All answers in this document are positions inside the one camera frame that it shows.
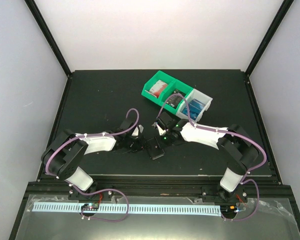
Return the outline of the black leather card holder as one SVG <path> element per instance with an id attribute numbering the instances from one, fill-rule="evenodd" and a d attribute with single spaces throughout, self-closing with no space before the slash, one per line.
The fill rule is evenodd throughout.
<path id="1" fill-rule="evenodd" d="M 161 148 L 156 137 L 150 138 L 146 141 L 147 152 L 152 161 L 161 158 L 165 155 L 164 150 Z"/>

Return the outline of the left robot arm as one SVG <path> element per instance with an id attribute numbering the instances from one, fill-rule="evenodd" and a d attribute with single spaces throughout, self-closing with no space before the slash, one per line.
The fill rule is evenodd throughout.
<path id="1" fill-rule="evenodd" d="M 145 148 L 143 130 L 141 124 L 128 118 L 111 132 L 80 134 L 64 130 L 41 156 L 42 163 L 47 167 L 45 172 L 76 186 L 85 199 L 91 200 L 97 195 L 98 188 L 92 177 L 79 167 L 83 157 L 120 149 L 141 151 Z"/>

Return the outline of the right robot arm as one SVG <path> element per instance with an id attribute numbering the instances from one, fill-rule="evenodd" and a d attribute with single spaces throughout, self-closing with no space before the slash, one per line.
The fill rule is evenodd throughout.
<path id="1" fill-rule="evenodd" d="M 226 163 L 225 172 L 212 196 L 220 202 L 230 202 L 236 195 L 260 155 L 267 159 L 263 148 L 251 140 L 239 125 L 212 127 L 188 119 L 176 120 L 166 112 L 161 113 L 153 123 L 164 146 L 176 142 L 198 143 L 220 151 Z"/>

